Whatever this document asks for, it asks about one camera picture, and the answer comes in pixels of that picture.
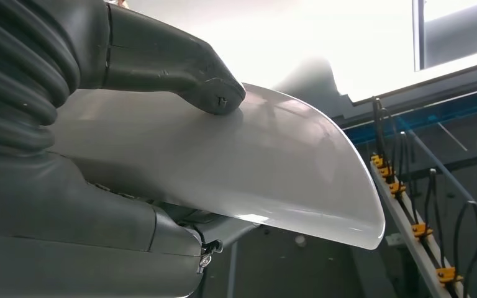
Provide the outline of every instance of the blue stripe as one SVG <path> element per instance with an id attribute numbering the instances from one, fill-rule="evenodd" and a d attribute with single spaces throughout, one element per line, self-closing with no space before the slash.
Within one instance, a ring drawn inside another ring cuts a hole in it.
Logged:
<path id="1" fill-rule="evenodd" d="M 418 129 L 437 122 L 462 118 L 477 114 L 477 93 L 453 101 L 444 102 L 435 106 L 426 107 L 409 113 L 393 117 L 398 130 Z M 383 125 L 385 136 L 392 135 L 390 121 L 386 119 Z M 375 139 L 374 123 L 346 129 L 348 138 L 358 145 Z"/>

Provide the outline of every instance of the yellow clip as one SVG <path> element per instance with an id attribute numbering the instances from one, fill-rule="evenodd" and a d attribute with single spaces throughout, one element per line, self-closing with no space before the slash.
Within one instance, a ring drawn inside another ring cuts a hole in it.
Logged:
<path id="1" fill-rule="evenodd" d="M 440 281 L 440 284 L 444 286 L 445 284 L 448 284 L 454 280 L 454 277 L 456 276 L 456 268 L 451 267 L 451 268 L 440 268 L 436 269 L 436 273 L 438 274 L 438 280 Z M 463 277 L 458 275 L 456 277 L 456 281 L 462 281 Z"/>
<path id="2" fill-rule="evenodd" d="M 379 172 L 381 173 L 382 177 L 389 177 L 393 174 L 392 167 L 387 166 L 385 168 L 379 169 Z"/>
<path id="3" fill-rule="evenodd" d="M 432 234 L 432 229 L 431 228 L 427 228 L 427 225 L 424 224 L 424 223 L 418 223 L 416 225 L 412 225 L 412 232 L 414 234 L 414 236 L 416 238 L 419 238 L 422 237 L 422 236 L 427 236 L 427 235 L 430 235 Z"/>
<path id="4" fill-rule="evenodd" d="M 373 155 L 371 157 L 371 160 L 374 163 L 374 165 L 376 165 L 378 168 L 383 167 L 383 159 L 381 157 L 379 157 L 379 155 Z"/>
<path id="5" fill-rule="evenodd" d="M 405 185 L 400 186 L 399 182 L 388 184 L 388 188 L 390 189 L 391 194 L 396 194 L 398 191 L 404 192 L 407 189 Z"/>

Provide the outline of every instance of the screw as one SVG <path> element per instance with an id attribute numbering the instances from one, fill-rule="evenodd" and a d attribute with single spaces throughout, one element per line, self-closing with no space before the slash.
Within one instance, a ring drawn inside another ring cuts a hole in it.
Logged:
<path id="1" fill-rule="evenodd" d="M 219 97 L 219 106 L 225 107 L 227 101 L 223 97 Z"/>
<path id="2" fill-rule="evenodd" d="M 211 263 L 211 255 L 205 255 L 200 260 L 200 267 L 205 268 L 209 263 Z"/>

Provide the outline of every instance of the curved plastic panel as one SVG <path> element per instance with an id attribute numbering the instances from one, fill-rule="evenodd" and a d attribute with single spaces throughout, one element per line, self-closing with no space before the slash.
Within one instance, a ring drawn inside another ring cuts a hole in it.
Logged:
<path id="1" fill-rule="evenodd" d="M 383 210 L 345 134 L 298 99 L 245 88 L 225 117 L 171 93 L 78 91 L 52 150 L 120 192 L 376 248 Z"/>

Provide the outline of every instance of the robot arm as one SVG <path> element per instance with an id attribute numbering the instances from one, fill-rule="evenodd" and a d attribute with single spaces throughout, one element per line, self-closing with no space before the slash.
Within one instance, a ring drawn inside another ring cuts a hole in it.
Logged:
<path id="1" fill-rule="evenodd" d="M 211 46 L 186 32 L 99 0 L 33 2 L 64 30 L 80 88 L 170 91 L 217 115 L 245 97 Z"/>
<path id="2" fill-rule="evenodd" d="M 102 0 L 0 0 L 0 296 L 189 295 L 219 247 L 46 151 L 77 88 L 171 91 L 217 115 L 245 96 L 207 43 L 156 20 Z"/>

